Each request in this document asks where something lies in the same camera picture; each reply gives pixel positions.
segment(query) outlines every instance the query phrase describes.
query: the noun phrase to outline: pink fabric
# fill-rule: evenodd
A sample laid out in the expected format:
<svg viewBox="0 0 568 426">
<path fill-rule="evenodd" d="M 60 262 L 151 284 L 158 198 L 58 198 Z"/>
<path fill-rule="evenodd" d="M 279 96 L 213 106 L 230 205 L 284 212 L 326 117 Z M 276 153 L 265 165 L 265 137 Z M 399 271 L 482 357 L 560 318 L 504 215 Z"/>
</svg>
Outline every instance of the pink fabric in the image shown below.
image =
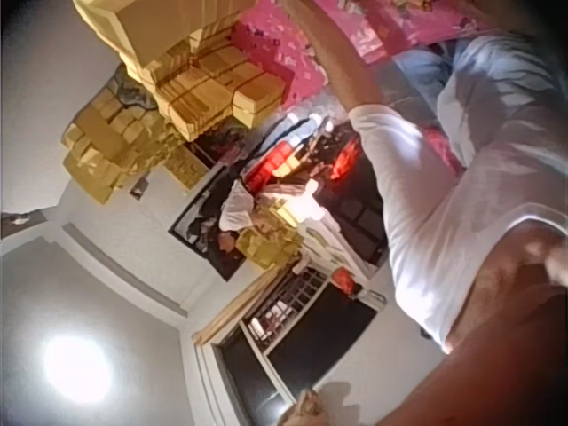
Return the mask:
<svg viewBox="0 0 568 426">
<path fill-rule="evenodd" d="M 392 0 L 359 0 L 365 15 L 348 13 L 337 7 L 337 0 L 318 3 L 339 24 L 368 63 L 388 58 L 417 44 L 428 44 L 479 30 L 450 6 L 451 0 L 437 0 L 431 12 L 411 4 L 397 7 Z M 297 26 L 271 0 L 244 14 L 233 33 L 234 44 L 268 72 L 279 75 L 288 86 L 284 107 L 318 93 L 327 84 Z"/>
</svg>

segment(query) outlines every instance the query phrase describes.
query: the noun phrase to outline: metal window grille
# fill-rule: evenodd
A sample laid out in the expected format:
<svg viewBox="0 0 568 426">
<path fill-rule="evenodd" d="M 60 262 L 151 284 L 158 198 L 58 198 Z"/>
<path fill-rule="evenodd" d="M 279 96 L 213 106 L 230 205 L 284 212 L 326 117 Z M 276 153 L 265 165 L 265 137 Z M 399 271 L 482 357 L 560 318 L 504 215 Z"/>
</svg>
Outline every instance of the metal window grille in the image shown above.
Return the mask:
<svg viewBox="0 0 568 426">
<path fill-rule="evenodd" d="M 287 273 L 276 289 L 245 319 L 258 349 L 266 354 L 293 326 L 294 319 L 309 308 L 327 276 L 312 268 L 301 275 Z"/>
</svg>

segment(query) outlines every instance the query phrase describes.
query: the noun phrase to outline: framed picture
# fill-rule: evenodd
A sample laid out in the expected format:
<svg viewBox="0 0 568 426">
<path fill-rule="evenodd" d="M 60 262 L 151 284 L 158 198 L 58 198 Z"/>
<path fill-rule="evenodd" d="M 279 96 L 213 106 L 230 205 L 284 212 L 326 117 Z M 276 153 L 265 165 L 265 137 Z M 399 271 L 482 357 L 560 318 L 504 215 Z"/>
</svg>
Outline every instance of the framed picture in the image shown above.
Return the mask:
<svg viewBox="0 0 568 426">
<path fill-rule="evenodd" d="M 223 233 L 218 226 L 221 208 L 237 176 L 230 168 L 220 170 L 170 228 L 171 235 L 207 259 L 227 281 L 245 261 L 232 243 L 239 234 Z"/>
</svg>

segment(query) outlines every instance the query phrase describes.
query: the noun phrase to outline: white wall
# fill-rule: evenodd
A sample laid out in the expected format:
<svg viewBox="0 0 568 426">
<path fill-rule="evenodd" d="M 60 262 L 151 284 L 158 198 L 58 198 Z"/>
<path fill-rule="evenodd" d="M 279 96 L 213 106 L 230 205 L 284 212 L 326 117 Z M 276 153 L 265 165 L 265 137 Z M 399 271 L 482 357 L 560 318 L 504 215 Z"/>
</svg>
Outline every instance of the white wall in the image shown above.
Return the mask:
<svg viewBox="0 0 568 426">
<path fill-rule="evenodd" d="M 191 192 L 165 169 L 152 173 L 148 181 L 141 201 L 125 190 L 105 206 L 72 181 L 61 197 L 57 220 L 61 225 L 72 223 L 139 280 L 191 309 L 201 294 L 227 285 L 206 260 L 168 234 L 207 179 Z"/>
<path fill-rule="evenodd" d="M 256 276 L 254 271 L 246 273 L 250 277 Z M 190 312 L 188 326 L 182 331 L 185 380 L 193 419 L 198 426 L 212 423 L 211 411 L 217 418 L 222 415 L 227 424 L 232 424 L 236 416 L 218 371 L 200 373 L 197 357 L 203 365 L 208 349 L 204 355 L 198 352 L 196 356 L 191 335 L 214 318 L 227 301 L 246 287 L 247 282 L 250 279 L 245 279 L 243 273 L 234 285 L 211 289 Z M 387 296 L 389 304 L 317 388 L 327 403 L 332 426 L 375 424 L 396 408 L 444 357 L 433 342 L 420 336 L 420 328 L 397 306 L 388 264 L 369 286 Z M 205 386 L 209 388 L 212 384 L 215 389 L 216 396 L 209 401 L 201 375 Z"/>
<path fill-rule="evenodd" d="M 3 424 L 193 424 L 177 329 L 43 239 L 4 256 L 2 273 Z M 100 403 L 78 406 L 46 381 L 43 349 L 58 335 L 90 338 L 105 353 L 112 383 Z"/>
<path fill-rule="evenodd" d="M 420 328 L 397 306 L 388 265 L 370 287 L 389 304 L 318 388 L 332 426 L 371 425 L 382 419 L 444 357 L 438 346 L 420 337 Z"/>
<path fill-rule="evenodd" d="M 26 1 L 2 33 L 2 211 L 57 205 L 69 181 L 63 130 L 118 58 L 70 0 Z"/>
</svg>

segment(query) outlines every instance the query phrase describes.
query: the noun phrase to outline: yellow box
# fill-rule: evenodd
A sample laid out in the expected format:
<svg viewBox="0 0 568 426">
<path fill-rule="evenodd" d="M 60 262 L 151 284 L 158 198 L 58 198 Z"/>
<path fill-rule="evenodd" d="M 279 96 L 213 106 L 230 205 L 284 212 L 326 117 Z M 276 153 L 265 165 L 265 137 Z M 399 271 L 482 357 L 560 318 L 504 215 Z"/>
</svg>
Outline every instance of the yellow box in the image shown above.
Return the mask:
<svg viewBox="0 0 568 426">
<path fill-rule="evenodd" d="M 150 139 L 150 132 L 139 121 L 132 122 L 122 134 L 129 145 L 142 144 Z"/>
<path fill-rule="evenodd" d="M 155 99 L 160 112 L 187 140 L 194 140 L 228 116 L 233 103 L 233 95 L 225 86 L 196 68 L 164 84 L 156 91 Z"/>
<path fill-rule="evenodd" d="M 231 27 L 237 23 L 240 17 L 241 14 L 236 13 L 232 16 L 227 16 L 225 18 L 222 18 L 221 20 L 217 20 L 210 25 L 193 31 L 192 34 L 189 35 L 189 38 L 198 42 L 207 40 L 208 38 L 216 36 L 217 34 L 226 31 L 227 29 L 230 30 Z"/>
<path fill-rule="evenodd" d="M 187 41 L 182 41 L 146 67 L 140 66 L 136 60 L 124 53 L 121 53 L 120 57 L 127 67 L 128 75 L 153 91 L 190 66 L 192 49 Z"/>
<path fill-rule="evenodd" d="M 120 100 L 112 97 L 99 111 L 102 117 L 110 122 L 122 111 L 123 108 L 124 105 L 121 104 Z"/>
<path fill-rule="evenodd" d="M 176 149 L 164 166 L 186 189 L 192 189 L 209 171 L 209 168 L 185 146 Z"/>
<path fill-rule="evenodd" d="M 134 115 L 130 109 L 123 109 L 111 122 L 110 128 L 122 135 L 126 128 L 134 121 Z"/>
<path fill-rule="evenodd" d="M 286 84 L 277 76 L 262 74 L 241 86 L 234 94 L 234 105 L 250 113 L 257 113 L 281 99 Z"/>
<path fill-rule="evenodd" d="M 105 87 L 93 98 L 91 105 L 100 111 L 112 98 L 114 98 L 113 93 Z"/>
<path fill-rule="evenodd" d="M 218 77 L 227 71 L 247 62 L 247 57 L 234 46 L 225 47 L 201 56 L 197 60 L 199 68 L 209 77 Z"/>
<path fill-rule="evenodd" d="M 180 40 L 256 0 L 74 0 L 97 35 L 145 67 Z"/>
<path fill-rule="evenodd" d="M 71 177 L 79 184 L 79 186 L 94 200 L 100 204 L 107 203 L 113 193 L 111 186 L 104 186 L 95 179 L 86 168 L 82 168 L 72 154 L 69 154 L 63 165 L 71 175 Z"/>
<path fill-rule="evenodd" d="M 75 143 L 84 136 L 84 133 L 81 129 L 79 129 L 74 123 L 69 124 L 67 130 L 63 134 L 63 138 L 61 138 L 61 143 L 67 149 L 73 149 Z"/>
<path fill-rule="evenodd" d="M 197 55 L 200 53 L 205 53 L 206 51 L 214 51 L 221 49 L 222 47 L 231 46 L 231 29 L 225 29 L 217 34 L 210 37 L 204 38 L 202 40 L 194 40 L 189 38 L 189 47 L 192 54 Z"/>
<path fill-rule="evenodd" d="M 122 150 L 128 148 L 126 140 L 116 133 L 103 119 L 102 113 L 87 105 L 75 118 L 75 124 L 89 138 L 95 149 L 112 161 Z"/>
<path fill-rule="evenodd" d="M 281 98 L 275 99 L 273 103 L 255 114 L 252 114 L 249 111 L 245 111 L 238 106 L 233 106 L 233 116 L 248 128 L 253 129 L 255 127 L 258 127 L 264 122 L 264 120 L 270 117 L 274 113 L 274 111 L 278 109 L 280 103 Z"/>
</svg>

